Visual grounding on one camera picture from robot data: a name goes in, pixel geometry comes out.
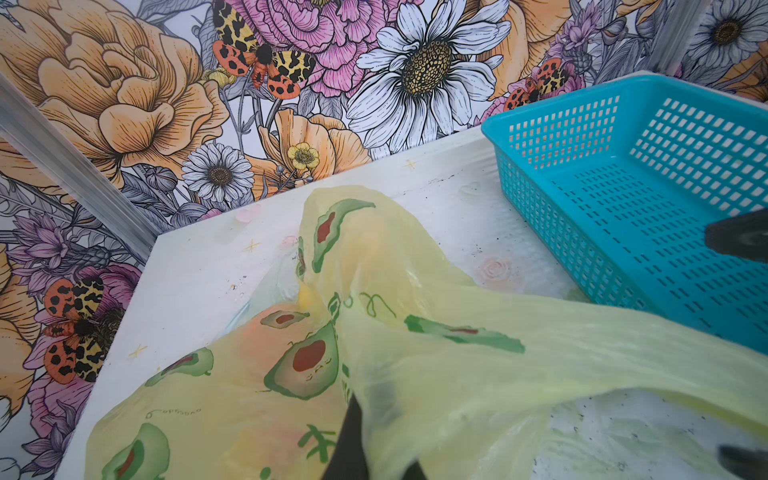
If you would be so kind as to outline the yellow-green plastic bag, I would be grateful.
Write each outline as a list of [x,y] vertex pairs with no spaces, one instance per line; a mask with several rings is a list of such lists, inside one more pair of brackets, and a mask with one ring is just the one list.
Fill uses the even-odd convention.
[[637,311],[484,289],[418,220],[364,187],[306,200],[298,292],[158,371],[93,428],[88,479],[318,479],[352,395],[369,478],[527,479],[539,462],[597,473],[553,417],[639,389],[767,439],[767,359]]

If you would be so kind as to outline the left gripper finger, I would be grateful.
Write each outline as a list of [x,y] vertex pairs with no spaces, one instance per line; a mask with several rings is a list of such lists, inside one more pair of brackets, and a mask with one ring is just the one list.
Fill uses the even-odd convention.
[[352,395],[343,419],[334,453],[322,479],[368,479],[369,471],[364,452],[363,432],[366,423],[371,426],[389,426],[399,416],[397,410],[375,413],[374,407],[364,410]]

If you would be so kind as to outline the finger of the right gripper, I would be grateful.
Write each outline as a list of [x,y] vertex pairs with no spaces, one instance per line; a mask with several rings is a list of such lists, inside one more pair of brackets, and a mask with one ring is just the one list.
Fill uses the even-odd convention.
[[705,245],[722,255],[767,263],[768,212],[761,209],[721,220],[705,228]]
[[720,445],[718,463],[731,474],[743,480],[767,480],[768,452],[733,445]]

